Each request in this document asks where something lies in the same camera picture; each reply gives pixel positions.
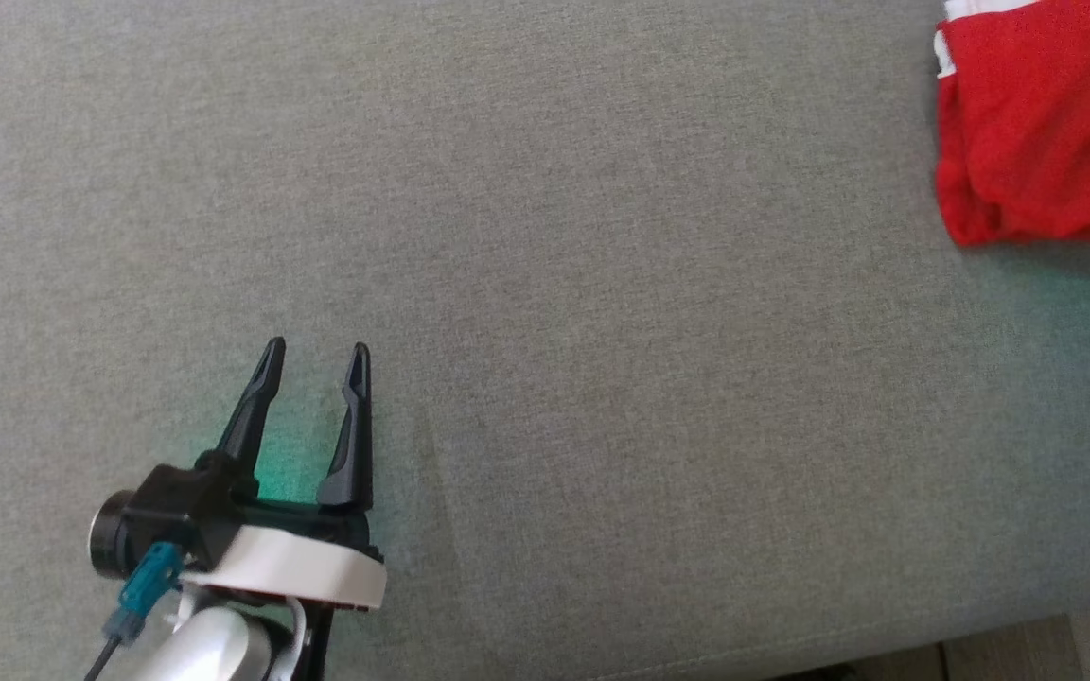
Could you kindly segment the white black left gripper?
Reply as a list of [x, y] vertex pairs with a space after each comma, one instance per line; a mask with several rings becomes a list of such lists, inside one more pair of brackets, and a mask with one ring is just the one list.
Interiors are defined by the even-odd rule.
[[[278, 394], [284, 337], [272, 337], [226, 423], [216, 451], [253, 474], [269, 408]], [[373, 504], [372, 380], [370, 348], [356, 343], [347, 366], [344, 421], [317, 504], [367, 513]], [[209, 569], [181, 577], [181, 677], [183, 680], [320, 680], [338, 609], [380, 609], [388, 569], [356, 548], [303, 537], [281, 528], [245, 525]], [[282, 628], [239, 612], [237, 595], [272, 598], [291, 615]]]

